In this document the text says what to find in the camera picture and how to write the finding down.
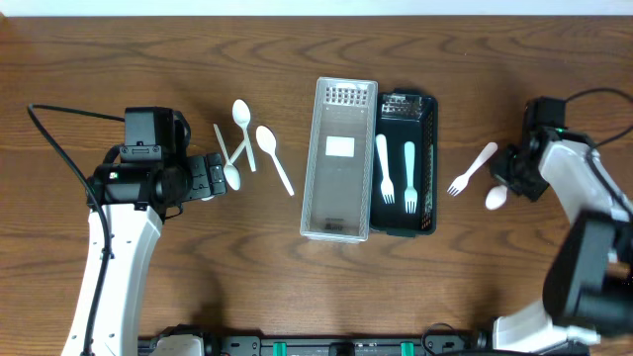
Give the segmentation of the pink plastic spoon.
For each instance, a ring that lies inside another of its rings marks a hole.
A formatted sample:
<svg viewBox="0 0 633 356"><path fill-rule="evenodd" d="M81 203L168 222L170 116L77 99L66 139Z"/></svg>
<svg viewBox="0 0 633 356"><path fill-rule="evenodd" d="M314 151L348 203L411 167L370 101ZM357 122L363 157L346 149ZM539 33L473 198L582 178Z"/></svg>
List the pink plastic spoon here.
<svg viewBox="0 0 633 356"><path fill-rule="evenodd" d="M485 207L494 211L502 207L507 200L508 189L504 185L498 185L490 189L486 196Z"/></svg>

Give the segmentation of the pale pink plastic fork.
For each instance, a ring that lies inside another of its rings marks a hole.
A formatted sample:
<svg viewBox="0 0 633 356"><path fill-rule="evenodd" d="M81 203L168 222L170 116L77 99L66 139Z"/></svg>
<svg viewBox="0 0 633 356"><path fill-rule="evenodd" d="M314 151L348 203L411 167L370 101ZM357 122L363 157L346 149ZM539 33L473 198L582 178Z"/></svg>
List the pale pink plastic fork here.
<svg viewBox="0 0 633 356"><path fill-rule="evenodd" d="M459 195L467 186L470 178L476 173L496 152L498 145L495 142L489 142L479 153L470 167L460 176L456 177L447 189L447 193L451 196Z"/></svg>

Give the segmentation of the mint green plastic fork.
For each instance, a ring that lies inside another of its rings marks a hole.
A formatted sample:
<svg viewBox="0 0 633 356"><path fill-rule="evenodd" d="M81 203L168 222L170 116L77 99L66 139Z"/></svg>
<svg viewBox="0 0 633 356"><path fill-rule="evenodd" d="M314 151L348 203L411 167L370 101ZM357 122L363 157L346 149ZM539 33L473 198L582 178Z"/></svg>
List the mint green plastic fork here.
<svg viewBox="0 0 633 356"><path fill-rule="evenodd" d="M417 206L417 191L414 188L414 166L415 166L415 145L412 141L407 141L404 145L405 152L405 165L407 176L407 187L405 188L404 198L406 205L406 212L408 214L414 214Z"/></svg>

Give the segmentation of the white plastic fork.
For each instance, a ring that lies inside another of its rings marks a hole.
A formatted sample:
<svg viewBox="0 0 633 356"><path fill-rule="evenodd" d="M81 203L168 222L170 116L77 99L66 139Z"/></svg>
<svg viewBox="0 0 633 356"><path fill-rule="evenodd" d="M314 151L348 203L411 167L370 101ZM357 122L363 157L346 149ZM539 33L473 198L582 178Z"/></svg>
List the white plastic fork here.
<svg viewBox="0 0 633 356"><path fill-rule="evenodd" d="M387 139L381 133L376 135L376 148L382 172L381 194L386 205L393 204L395 202L395 190L389 171Z"/></svg>

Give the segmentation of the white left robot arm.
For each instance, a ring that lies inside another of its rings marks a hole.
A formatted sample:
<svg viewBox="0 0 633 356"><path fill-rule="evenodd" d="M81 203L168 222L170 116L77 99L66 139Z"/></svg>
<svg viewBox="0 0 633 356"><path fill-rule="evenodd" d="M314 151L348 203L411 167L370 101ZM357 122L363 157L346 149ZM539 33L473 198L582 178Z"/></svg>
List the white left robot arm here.
<svg viewBox="0 0 633 356"><path fill-rule="evenodd" d="M107 204L102 207L110 234L111 253L92 335L88 321L99 271L105 257L101 219L89 214L89 250L79 299L64 355L136 355L138 327L146 277L164 220L150 206L140 203Z"/></svg>

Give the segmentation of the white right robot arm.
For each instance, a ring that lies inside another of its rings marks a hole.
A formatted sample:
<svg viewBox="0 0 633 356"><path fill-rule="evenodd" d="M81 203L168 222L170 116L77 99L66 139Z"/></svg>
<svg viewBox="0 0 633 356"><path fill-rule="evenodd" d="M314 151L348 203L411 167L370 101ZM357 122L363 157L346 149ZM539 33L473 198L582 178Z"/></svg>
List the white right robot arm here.
<svg viewBox="0 0 633 356"><path fill-rule="evenodd" d="M632 288L607 267L632 262L632 205L583 133L540 127L523 134L500 181L530 200L552 188L570 231L546 276L540 301L496 319L492 348L544 354L632 331Z"/></svg>

